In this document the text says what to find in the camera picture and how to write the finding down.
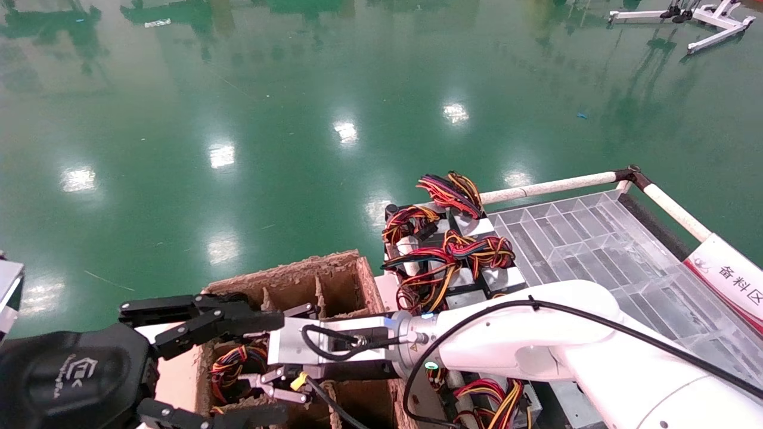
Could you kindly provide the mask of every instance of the sign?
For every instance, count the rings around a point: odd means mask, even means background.
[[[758,266],[715,234],[684,265],[763,334],[763,271]]]

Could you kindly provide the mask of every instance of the black wire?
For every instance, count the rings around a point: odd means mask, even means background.
[[[315,393],[317,393],[317,395],[320,396],[320,398],[323,399],[331,408],[333,408],[333,410],[336,411],[336,413],[341,416],[347,423],[351,424],[357,429],[369,429],[368,426],[364,425],[358,419],[349,415],[349,413],[345,411],[344,408],[340,407],[339,404],[337,404],[336,401],[334,401],[331,396],[329,396],[328,392],[320,387],[318,382],[315,381],[312,377],[308,376],[305,381],[310,385],[311,388],[313,388]]]
[[[376,340],[376,341],[369,341],[367,344],[363,344],[362,346],[354,347],[352,350],[348,350],[345,353],[342,354],[335,354],[331,352],[327,352],[326,350],[321,349],[317,344],[315,344],[310,338],[310,336],[307,334],[310,331],[319,332],[321,334],[325,334],[332,338],[338,338],[341,340],[345,340],[346,338],[352,339],[353,343],[357,343],[358,339],[355,337],[351,337],[347,334],[341,334],[340,332],[332,331],[331,329],[326,329],[325,327],[316,326],[314,324],[308,324],[302,327],[302,340],[304,340],[304,343],[307,345],[307,347],[310,350],[313,350],[313,353],[317,354],[318,356],[321,356],[325,359],[332,360],[334,362],[343,362],[345,360],[348,360],[349,358],[355,356],[356,354],[365,352],[366,350],[372,350],[372,349],[380,349],[387,346],[394,346],[400,343],[399,338],[387,338],[384,340]]]
[[[305,332],[305,331],[315,331],[323,335],[326,335],[327,337],[332,337],[334,339],[346,341],[352,344],[355,344],[358,342],[358,339],[353,337],[352,335],[342,334],[341,332],[336,332],[327,327],[317,326],[315,324],[305,325],[302,328],[302,332]]]
[[[657,347],[660,350],[665,351],[666,353],[670,353],[673,356],[680,357],[686,362],[689,362],[692,365],[704,371],[707,371],[708,373],[713,374],[714,376],[722,380],[725,380],[735,385],[741,390],[744,390],[745,392],[757,398],[763,399],[763,389],[760,389],[759,387],[752,385],[743,379],[740,379],[738,376],[728,373],[727,371],[720,369],[718,366],[715,366],[712,363],[702,360],[693,354],[687,353],[670,344],[663,343],[662,341],[657,340],[656,338],[650,337],[649,335],[644,334],[642,332],[636,331],[635,329],[624,326],[617,322],[613,322],[609,319],[602,318],[601,316],[591,314],[587,311],[578,310],[577,308],[568,307],[566,305],[561,305],[561,304],[556,304],[554,302],[536,301],[532,299],[532,297],[530,297],[530,300],[501,302],[499,304],[495,304],[490,307],[487,307],[484,310],[477,311],[476,313],[468,316],[464,320],[460,321],[459,323],[457,323],[456,325],[448,329],[446,333],[440,335],[434,342],[432,342],[432,344],[427,348],[427,350],[424,351],[424,354],[421,356],[421,358],[419,358],[419,360],[414,364],[414,367],[410,372],[410,376],[408,377],[408,380],[405,383],[405,390],[403,392],[403,410],[405,411],[405,414],[408,415],[408,417],[417,421],[425,422],[425,423],[439,424],[441,426],[454,427],[454,428],[461,427],[460,424],[452,423],[447,420],[440,420],[438,418],[430,418],[430,417],[414,414],[408,407],[408,399],[410,397],[411,386],[413,386],[414,379],[416,378],[416,374],[421,369],[421,366],[424,364],[424,361],[427,359],[427,357],[429,357],[429,355],[432,353],[433,350],[435,350],[440,344],[443,343],[443,341],[450,338],[453,334],[461,330],[461,328],[463,328],[467,324],[472,323],[473,321],[481,318],[482,316],[485,316],[486,314],[490,314],[495,311],[502,310],[504,308],[509,308],[509,307],[533,307],[536,311],[539,308],[549,308],[552,310],[563,311],[565,313],[573,314],[575,316],[585,318],[590,321],[594,321],[598,324],[611,327],[615,331],[623,332],[624,334],[628,334],[631,337],[644,341],[645,343],[651,344],[652,346]]]

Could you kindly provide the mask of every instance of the metal frame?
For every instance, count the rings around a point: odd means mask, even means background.
[[[628,192],[632,185],[636,185],[648,197],[650,197],[660,208],[665,210],[673,219],[676,220],[689,233],[697,238],[700,243],[710,238],[713,232],[702,225],[686,209],[681,207],[673,198],[670,198],[662,189],[649,180],[641,169],[636,165],[630,165],[626,169],[608,171],[605,173],[590,174],[588,176],[572,177],[570,179],[556,180],[554,182],[537,183],[535,185],[518,186],[516,188],[502,189],[500,191],[483,192],[480,194],[482,204],[496,204],[499,202],[509,202],[519,198],[525,198],[535,195],[552,194],[554,192],[570,191],[572,189],[587,188],[589,186],[606,185],[607,183],[616,183],[616,189]]]
[[[714,27],[722,28],[723,31],[714,34],[710,37],[704,38],[698,42],[693,42],[687,45],[687,55],[691,55],[700,49],[719,43],[734,34],[742,33],[747,30],[752,22],[755,20],[754,16],[748,16],[744,21],[737,21],[731,18],[731,12],[738,8],[741,3],[739,0],[723,0],[720,5],[701,5],[699,8],[693,10],[693,19],[703,23],[710,24]],[[623,20],[630,18],[660,18],[660,15],[665,11],[635,11],[635,12],[622,12],[622,11],[610,11],[610,23],[615,20]]]

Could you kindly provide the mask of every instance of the black clamp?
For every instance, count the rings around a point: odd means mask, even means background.
[[[534,311],[540,310],[540,304],[538,304],[538,301],[536,301],[532,295],[528,295],[527,298],[530,300],[530,305],[533,306]]]
[[[252,332],[281,329],[284,315],[252,310],[243,294],[183,295],[125,302],[119,321],[133,328],[184,322],[156,335],[153,349],[168,360],[215,338],[231,341]]]
[[[154,429],[250,429],[284,424],[288,419],[288,409],[281,404],[231,410],[205,418],[155,399],[144,399],[138,405],[137,413],[146,426]]]

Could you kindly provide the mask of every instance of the white metal bar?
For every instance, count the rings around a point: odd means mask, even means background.
[[[737,34],[740,31],[744,31],[744,30],[745,30],[745,28],[743,26],[738,25],[738,26],[736,26],[734,28],[730,28],[728,30],[721,31],[718,34],[714,34],[714,35],[708,37],[707,39],[702,39],[702,40],[700,40],[700,41],[698,41],[696,43],[689,44],[689,46],[688,46],[689,53],[693,53],[693,52],[698,51],[700,49],[706,48],[706,47],[708,47],[710,45],[717,44],[721,40],[724,40],[727,37],[731,37],[734,34]]]
[[[621,12],[611,11],[610,22],[615,19],[634,19],[634,18],[660,18],[665,11],[637,11],[637,12]]]
[[[644,193],[654,200],[662,210],[665,210],[666,213],[675,219],[676,222],[686,228],[686,231],[689,231],[689,233],[693,235],[694,238],[698,239],[700,243],[713,235],[707,227],[702,225],[694,216],[686,211],[685,208],[681,207],[673,198],[670,198],[668,194],[654,183],[644,187]]]
[[[630,180],[620,180],[617,183],[617,187],[615,189],[623,193],[627,193],[632,185],[633,183]]]
[[[517,198],[532,195],[550,194],[552,192],[568,191],[570,189],[585,188],[605,183],[614,183],[617,180],[614,172],[590,174],[588,176],[573,177],[571,179],[556,180],[554,182],[538,183],[537,185],[519,186],[517,188],[502,189],[500,191],[483,192],[480,194],[482,204],[494,204],[497,202],[511,201]]]
[[[724,30],[742,27],[741,22],[723,16],[715,16],[715,14],[710,11],[696,11],[692,18],[710,25],[715,25],[716,27],[721,27]]]

